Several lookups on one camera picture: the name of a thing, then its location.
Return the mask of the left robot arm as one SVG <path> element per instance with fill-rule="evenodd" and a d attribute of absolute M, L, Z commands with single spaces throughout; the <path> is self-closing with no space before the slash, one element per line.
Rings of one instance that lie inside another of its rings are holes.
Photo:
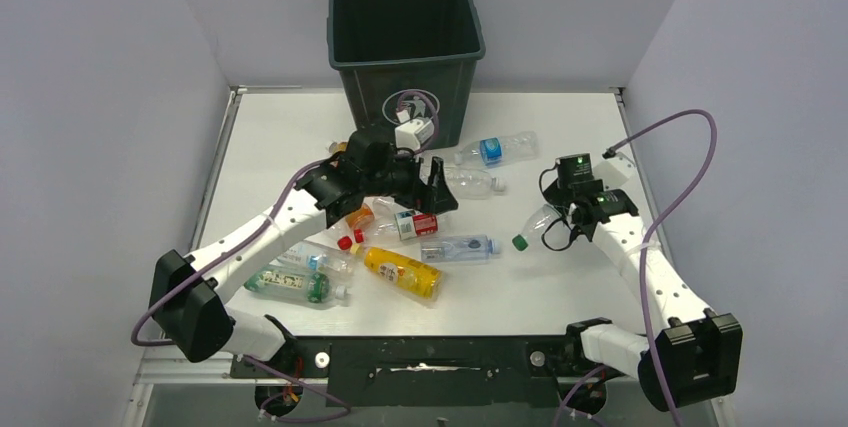
<path fill-rule="evenodd" d="M 218 352 L 256 360 L 275 357 L 290 340 L 283 324 L 228 307 L 242 285 L 293 247 L 341 221 L 368 197 L 390 197 L 425 214 L 455 211 L 458 201 L 444 176 L 444 162 L 423 161 L 398 143 L 388 127 L 353 132 L 347 147 L 297 171 L 278 200 L 214 244 L 189 254 L 175 250 L 155 263 L 144 320 L 162 329 L 160 346 L 176 346 L 193 363 Z"/>

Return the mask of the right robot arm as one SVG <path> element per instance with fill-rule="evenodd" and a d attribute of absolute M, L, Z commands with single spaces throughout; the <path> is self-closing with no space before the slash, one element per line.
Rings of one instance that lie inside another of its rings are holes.
<path fill-rule="evenodd" d="M 649 321 L 629 332 L 606 318 L 570 324 L 564 364 L 585 374 L 604 364 L 636 379 L 661 412 L 733 393 L 743 329 L 730 313 L 717 314 L 678 275 L 631 198 L 593 173 L 588 154 L 560 157 L 557 178 L 543 191 L 570 230 L 612 262 Z"/>

